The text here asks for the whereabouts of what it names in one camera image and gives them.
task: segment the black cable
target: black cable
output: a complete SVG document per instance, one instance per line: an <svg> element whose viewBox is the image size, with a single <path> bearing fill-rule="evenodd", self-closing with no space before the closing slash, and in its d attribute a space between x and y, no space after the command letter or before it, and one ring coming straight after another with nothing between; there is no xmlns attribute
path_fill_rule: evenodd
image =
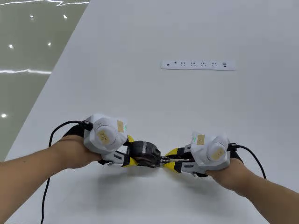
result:
<svg viewBox="0 0 299 224"><path fill-rule="evenodd" d="M261 164L260 161L257 159L256 155L254 155L254 153L253 153L249 148L247 148L247 147L245 147L245 146L237 145L237 144L235 144L235 143L231 143L231 144L229 144L228 151L236 151L238 148L243 148L243 149L245 149L246 151L248 151L248 152L253 156L253 158L256 160L256 162L258 163L258 165L259 165L259 167L260 167L260 169L261 169L261 171L262 171L262 174L263 174L264 179L267 179L262 164Z"/></svg>
<svg viewBox="0 0 299 224"><path fill-rule="evenodd" d="M65 125L68 125L68 124L83 124L83 125L88 125L88 122L87 121L77 121L77 120L70 120L70 121L67 121L67 122L64 122L63 124L59 125L57 128L55 128L52 133L51 133L51 136L50 136L50 140L49 140L49 147L52 145L52 140L53 140L53 136L55 134L55 132L62 128L63 126ZM43 201L42 201L42 219L41 219L41 224L43 224L43 219L44 219L44 205L45 205L45 199L46 199L46 195L47 195L47 191L48 191L48 187L49 187L49 184L50 184L50 178L48 178L47 180L47 184L46 184L46 188L45 188L45 191L43 193Z"/></svg>

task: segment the label sticker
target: label sticker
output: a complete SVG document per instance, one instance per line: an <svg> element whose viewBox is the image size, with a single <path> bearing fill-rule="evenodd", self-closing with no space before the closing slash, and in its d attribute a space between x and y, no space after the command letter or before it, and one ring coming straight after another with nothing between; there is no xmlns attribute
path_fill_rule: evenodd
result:
<svg viewBox="0 0 299 224"><path fill-rule="evenodd" d="M107 145L110 143L110 140L108 138L108 136L106 135L104 130L99 131L98 133L98 137L100 138L101 142L103 143L103 145Z"/></svg>
<svg viewBox="0 0 299 224"><path fill-rule="evenodd" d="M222 148L219 148L216 152L213 153L212 159L213 160L219 160L220 157L224 155L224 150Z"/></svg>
<svg viewBox="0 0 299 224"><path fill-rule="evenodd" d="M197 136L197 145L202 146L205 144L205 135L204 134L199 134Z"/></svg>
<svg viewBox="0 0 299 224"><path fill-rule="evenodd" d="M124 132L123 122L121 120L117 121L117 131L122 133Z"/></svg>

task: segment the black wrist strap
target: black wrist strap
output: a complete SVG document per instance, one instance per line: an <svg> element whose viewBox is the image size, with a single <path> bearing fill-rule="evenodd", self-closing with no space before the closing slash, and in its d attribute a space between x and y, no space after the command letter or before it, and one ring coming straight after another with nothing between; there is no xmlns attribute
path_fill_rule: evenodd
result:
<svg viewBox="0 0 299 224"><path fill-rule="evenodd" d="M75 125L70 130L68 130L67 133L64 134L64 137L68 135L77 135L84 138L84 130L85 129L83 124Z"/></svg>

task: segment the glossy gray floor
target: glossy gray floor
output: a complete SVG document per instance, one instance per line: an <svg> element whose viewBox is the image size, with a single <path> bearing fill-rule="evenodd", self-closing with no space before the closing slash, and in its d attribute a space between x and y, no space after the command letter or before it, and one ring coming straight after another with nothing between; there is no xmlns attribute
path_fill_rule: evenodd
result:
<svg viewBox="0 0 299 224"><path fill-rule="evenodd" d="M0 0L0 161L5 159L88 2Z"/></svg>

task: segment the power strip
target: power strip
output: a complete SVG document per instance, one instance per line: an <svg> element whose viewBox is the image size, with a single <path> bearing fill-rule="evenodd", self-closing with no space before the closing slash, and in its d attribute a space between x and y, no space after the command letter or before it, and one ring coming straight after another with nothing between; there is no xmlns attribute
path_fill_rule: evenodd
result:
<svg viewBox="0 0 299 224"><path fill-rule="evenodd" d="M235 62L227 60L163 60L162 69L235 70Z"/></svg>

